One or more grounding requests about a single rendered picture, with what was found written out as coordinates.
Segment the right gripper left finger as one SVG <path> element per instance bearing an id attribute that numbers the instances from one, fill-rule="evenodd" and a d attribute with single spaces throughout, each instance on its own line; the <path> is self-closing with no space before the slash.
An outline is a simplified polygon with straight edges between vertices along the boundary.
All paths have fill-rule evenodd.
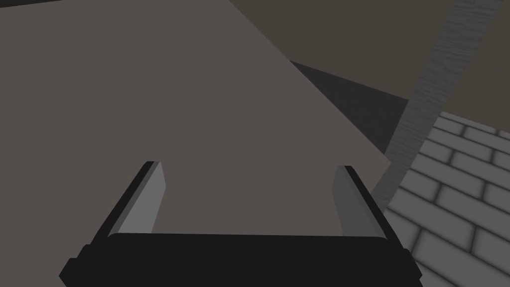
<path id="1" fill-rule="evenodd" d="M 152 233 L 164 193 L 162 163 L 153 161 L 107 236 L 116 233 Z"/>

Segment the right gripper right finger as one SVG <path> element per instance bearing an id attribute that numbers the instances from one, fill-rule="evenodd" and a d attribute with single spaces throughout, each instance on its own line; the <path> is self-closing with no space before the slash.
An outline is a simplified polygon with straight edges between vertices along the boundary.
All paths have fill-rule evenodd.
<path id="1" fill-rule="evenodd" d="M 331 191 L 343 236 L 387 238 L 345 166 L 337 167 Z"/>

